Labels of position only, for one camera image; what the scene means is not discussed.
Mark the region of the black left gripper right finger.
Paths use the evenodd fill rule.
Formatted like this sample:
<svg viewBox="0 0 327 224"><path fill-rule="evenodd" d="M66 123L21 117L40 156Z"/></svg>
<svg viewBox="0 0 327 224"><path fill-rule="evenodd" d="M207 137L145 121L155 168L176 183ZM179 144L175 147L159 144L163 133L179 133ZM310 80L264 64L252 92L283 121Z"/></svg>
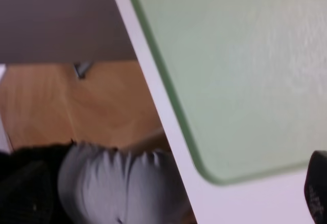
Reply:
<svg viewBox="0 0 327 224"><path fill-rule="evenodd" d="M311 155L304 186L304 195L314 223L326 224L326 151Z"/></svg>

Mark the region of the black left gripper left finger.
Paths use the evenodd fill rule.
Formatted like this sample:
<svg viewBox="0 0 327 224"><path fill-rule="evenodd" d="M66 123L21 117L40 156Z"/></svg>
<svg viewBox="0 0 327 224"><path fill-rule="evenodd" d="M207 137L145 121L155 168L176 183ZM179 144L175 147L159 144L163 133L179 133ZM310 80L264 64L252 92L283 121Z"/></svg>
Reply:
<svg viewBox="0 0 327 224"><path fill-rule="evenodd" d="M1 152L1 223L72 223L58 194L70 144Z"/></svg>

